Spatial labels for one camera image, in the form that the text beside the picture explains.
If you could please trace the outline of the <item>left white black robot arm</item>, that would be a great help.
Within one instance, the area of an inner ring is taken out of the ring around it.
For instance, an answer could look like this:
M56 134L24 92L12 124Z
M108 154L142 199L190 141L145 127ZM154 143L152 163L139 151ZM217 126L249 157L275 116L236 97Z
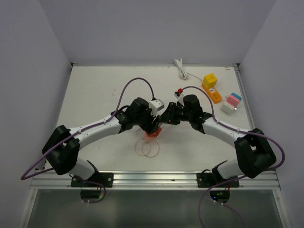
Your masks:
M159 129L158 112L164 108L160 99L146 101L140 97L133 100L126 110L117 110L92 124L66 128L57 127L42 153L57 175L73 174L82 178L87 186L98 183L97 168L78 157L78 153L89 144L107 136L116 135L139 126L149 134Z

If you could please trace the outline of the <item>red cube socket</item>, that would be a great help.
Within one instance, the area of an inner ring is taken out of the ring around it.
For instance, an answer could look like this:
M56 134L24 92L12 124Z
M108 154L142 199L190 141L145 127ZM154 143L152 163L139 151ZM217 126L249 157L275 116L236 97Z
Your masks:
M148 132L146 132L146 131L145 131L145 133L146 133L146 135L147 135L148 137L150 137L150 138L156 138L156 137L160 134L161 131L162 131L162 128L159 127L158 130L155 131L155 132L153 132L153 133L148 133Z

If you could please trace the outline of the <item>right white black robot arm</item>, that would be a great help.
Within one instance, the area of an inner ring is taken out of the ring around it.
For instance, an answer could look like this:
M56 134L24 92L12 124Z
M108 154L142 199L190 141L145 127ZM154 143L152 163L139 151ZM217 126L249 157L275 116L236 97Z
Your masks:
M223 186L228 179L239 175L253 179L276 162L276 156L261 130L256 128L242 133L232 130L232 126L224 127L214 120L212 114L203 111L195 95L185 96L183 104L170 102L160 119L171 125L188 122L194 130L214 136L235 148L236 159L224 161L212 169L211 180L216 186Z

